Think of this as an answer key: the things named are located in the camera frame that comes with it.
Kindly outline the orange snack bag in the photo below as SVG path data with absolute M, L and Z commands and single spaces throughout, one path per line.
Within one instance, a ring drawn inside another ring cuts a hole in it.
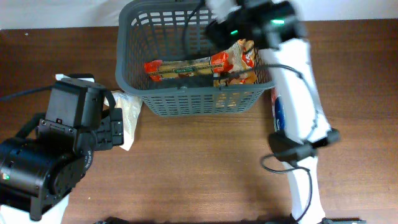
M 251 85 L 257 81 L 255 72 L 246 72 L 232 77 L 236 72 L 248 70 L 255 66 L 254 42 L 241 39 L 227 50 L 223 50 L 211 57 L 211 64 L 217 65 L 213 69 L 213 86 L 216 88 L 233 85 Z

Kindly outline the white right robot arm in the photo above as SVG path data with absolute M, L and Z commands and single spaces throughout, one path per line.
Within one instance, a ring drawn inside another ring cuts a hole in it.
M 220 50 L 237 40 L 254 42 L 284 109 L 284 127 L 268 137 L 271 154 L 284 166 L 292 196 L 291 221 L 326 223 L 317 181 L 318 148 L 336 142 L 322 108 L 313 76 L 310 43 L 304 24 L 289 1 L 206 1 L 215 21 L 206 36 Z

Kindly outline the blue carton box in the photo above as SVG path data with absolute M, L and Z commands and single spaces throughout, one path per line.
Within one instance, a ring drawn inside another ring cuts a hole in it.
M 276 132 L 285 128 L 285 113 L 281 97 L 276 88 L 271 90 L 272 114 L 274 117 L 274 129 Z

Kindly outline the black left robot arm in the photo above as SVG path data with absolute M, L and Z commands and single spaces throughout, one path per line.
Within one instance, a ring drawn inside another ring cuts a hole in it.
M 105 86 L 63 78 L 49 105 L 1 143 L 1 223 L 61 223 L 96 151 L 124 143 L 123 111 Z

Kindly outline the white plastic bag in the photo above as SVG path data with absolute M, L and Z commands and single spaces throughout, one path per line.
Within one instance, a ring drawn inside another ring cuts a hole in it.
M 111 91 L 115 100 L 115 107 L 123 111 L 124 144 L 121 149 L 129 151 L 133 145 L 138 118 L 143 101 L 129 93 L 115 90 Z

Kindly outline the grey plastic basket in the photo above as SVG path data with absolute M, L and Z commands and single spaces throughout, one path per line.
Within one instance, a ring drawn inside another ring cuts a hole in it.
M 144 64 L 153 60 L 185 60 L 183 46 L 193 58 L 216 53 L 204 35 L 215 12 L 202 7 L 184 23 L 198 1 L 133 1 L 119 15 L 116 81 L 127 93 L 139 97 L 159 116 L 240 113 L 250 109 L 266 90 L 274 87 L 265 70 L 248 85 L 215 87 L 213 77 L 191 77 L 155 82 Z

